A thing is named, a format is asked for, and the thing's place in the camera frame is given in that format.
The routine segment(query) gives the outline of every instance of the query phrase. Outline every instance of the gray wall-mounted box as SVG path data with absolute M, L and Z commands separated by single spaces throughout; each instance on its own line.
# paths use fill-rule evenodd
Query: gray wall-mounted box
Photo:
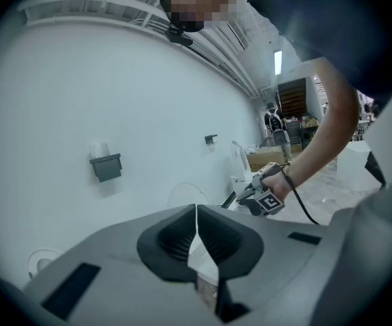
M 108 181 L 121 177 L 122 164 L 120 163 L 120 153 L 112 156 L 96 158 L 90 161 L 93 165 L 94 173 L 99 178 L 99 182 Z

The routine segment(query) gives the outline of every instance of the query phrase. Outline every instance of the ceiling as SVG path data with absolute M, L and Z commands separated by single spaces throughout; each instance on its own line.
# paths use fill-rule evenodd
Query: ceiling
M 249 98 L 272 95 L 277 84 L 312 75 L 269 20 L 247 2 L 236 0 L 236 12 L 199 33 L 182 49 L 241 87 Z M 158 0 L 22 0 L 27 26 L 56 22 L 90 22 L 135 29 L 161 39 L 168 27 Z M 274 51 L 283 51 L 282 73 L 274 75 Z

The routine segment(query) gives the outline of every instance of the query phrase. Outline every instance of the black rectangular slot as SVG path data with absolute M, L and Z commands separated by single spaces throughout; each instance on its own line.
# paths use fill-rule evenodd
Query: black rectangular slot
M 91 264 L 80 264 L 41 306 L 60 319 L 66 320 L 99 270 L 100 267 Z
M 321 238 L 318 236 L 310 236 L 309 234 L 292 232 L 288 238 L 298 240 L 300 242 L 307 242 L 308 244 L 318 245 Z

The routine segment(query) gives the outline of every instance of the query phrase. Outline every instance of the floor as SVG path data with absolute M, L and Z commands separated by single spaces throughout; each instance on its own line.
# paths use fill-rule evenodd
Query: floor
M 333 160 L 297 189 L 310 216 L 323 225 L 330 222 L 337 210 L 354 207 L 360 200 L 378 191 L 378 188 L 362 192 L 349 189 L 336 178 L 336 166 L 337 161 Z M 271 219 L 310 223 L 293 193 L 286 197 L 285 208 Z M 208 308 L 214 311 L 217 287 L 199 277 L 198 293 Z

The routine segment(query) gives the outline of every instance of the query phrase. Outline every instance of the person's arm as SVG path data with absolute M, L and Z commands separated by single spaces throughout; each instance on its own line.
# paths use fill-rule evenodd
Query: person's arm
M 313 176 L 344 149 L 359 120 L 356 89 L 325 58 L 316 59 L 313 64 L 327 93 L 330 110 L 327 110 L 309 146 L 287 171 L 295 187 Z M 282 201 L 291 191 L 282 173 L 267 177 L 263 184 Z

